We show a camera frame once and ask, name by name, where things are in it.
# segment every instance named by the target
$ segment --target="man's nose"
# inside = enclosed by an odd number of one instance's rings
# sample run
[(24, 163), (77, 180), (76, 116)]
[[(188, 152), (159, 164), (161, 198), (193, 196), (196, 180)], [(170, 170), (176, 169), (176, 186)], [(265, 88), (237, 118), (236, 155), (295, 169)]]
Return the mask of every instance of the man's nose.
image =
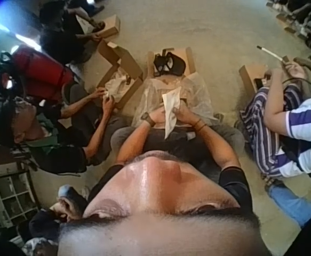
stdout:
[(138, 188), (133, 209), (138, 212), (175, 212), (181, 181), (179, 163), (147, 157), (139, 164), (138, 170), (133, 171), (133, 186)]

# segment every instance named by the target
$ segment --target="bracelet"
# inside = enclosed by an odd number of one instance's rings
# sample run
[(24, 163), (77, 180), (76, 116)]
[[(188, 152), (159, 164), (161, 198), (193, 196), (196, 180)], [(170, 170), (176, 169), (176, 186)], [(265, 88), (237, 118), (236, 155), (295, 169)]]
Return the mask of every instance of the bracelet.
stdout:
[(196, 132), (200, 132), (200, 130), (201, 130), (202, 128), (204, 128), (205, 126), (207, 126), (207, 124), (204, 124), (202, 127), (200, 127), (199, 129), (197, 129)]
[(192, 125), (192, 127), (194, 128), (200, 121), (201, 119), (199, 118), (199, 120), (194, 125)]

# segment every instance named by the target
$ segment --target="wristwatch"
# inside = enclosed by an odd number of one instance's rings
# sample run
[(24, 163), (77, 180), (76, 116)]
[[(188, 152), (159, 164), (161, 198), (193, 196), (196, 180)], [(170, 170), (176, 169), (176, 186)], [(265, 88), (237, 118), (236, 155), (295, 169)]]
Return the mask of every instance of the wristwatch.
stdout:
[(143, 115), (141, 116), (141, 120), (145, 120), (150, 124), (150, 127), (154, 127), (155, 122), (151, 119), (150, 115), (148, 112), (144, 112)]

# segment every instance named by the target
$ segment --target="gray floor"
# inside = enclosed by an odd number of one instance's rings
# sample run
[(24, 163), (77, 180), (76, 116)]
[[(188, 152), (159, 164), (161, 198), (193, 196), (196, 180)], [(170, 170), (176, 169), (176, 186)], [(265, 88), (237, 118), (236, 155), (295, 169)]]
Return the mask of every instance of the gray floor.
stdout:
[[(209, 87), (214, 110), (227, 113), (226, 121), (230, 123), (235, 119), (235, 111), (246, 104), (239, 68), (250, 63), (279, 66), (275, 59), (257, 50), (256, 45), (292, 57), (311, 54), (303, 41), (282, 29), (264, 0), (107, 0), (104, 5), (106, 9), (96, 19), (113, 14), (120, 17), (121, 32), (113, 42), (127, 48), (144, 70), (148, 51), (190, 46), (196, 69)], [(94, 54), (82, 67), (86, 88), (94, 87), (108, 67), (102, 57)], [(142, 88), (123, 110), (125, 114), (133, 114), (141, 94)], [(40, 201), (51, 205), (58, 187), (66, 183), (79, 190), (93, 186), (111, 159), (90, 168), (80, 178), (33, 173)], [(254, 162), (243, 155), (241, 163), (251, 186), (264, 240), (275, 255), (282, 255), (299, 228), (268, 198)], [(307, 177), (291, 178), (286, 184), (298, 195), (311, 199), (311, 181)]]

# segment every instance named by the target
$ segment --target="striped pants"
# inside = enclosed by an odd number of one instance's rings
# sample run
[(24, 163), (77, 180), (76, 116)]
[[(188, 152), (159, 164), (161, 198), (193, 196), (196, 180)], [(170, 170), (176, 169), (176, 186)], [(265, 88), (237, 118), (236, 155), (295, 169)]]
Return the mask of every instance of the striped pants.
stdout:
[[(245, 110), (240, 112), (250, 137), (250, 145), (260, 171), (270, 177), (280, 177), (275, 166), (276, 154), (280, 148), (279, 136), (264, 125), (264, 108), (268, 98), (268, 87), (258, 90)], [(284, 111), (298, 108), (302, 103), (300, 88), (294, 84), (284, 90)]]

